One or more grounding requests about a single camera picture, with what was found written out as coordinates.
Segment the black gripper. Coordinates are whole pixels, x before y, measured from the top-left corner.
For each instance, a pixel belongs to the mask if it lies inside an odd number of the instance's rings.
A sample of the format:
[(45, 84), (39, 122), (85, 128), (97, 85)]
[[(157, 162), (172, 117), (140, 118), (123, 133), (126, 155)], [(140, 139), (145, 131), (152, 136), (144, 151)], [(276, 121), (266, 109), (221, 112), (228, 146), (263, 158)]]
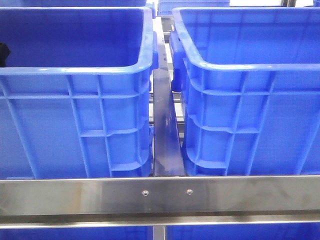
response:
[(6, 60), (8, 56), (10, 55), (11, 51), (6, 43), (1, 42), (0, 43), (0, 67), (5, 68), (6, 67)]

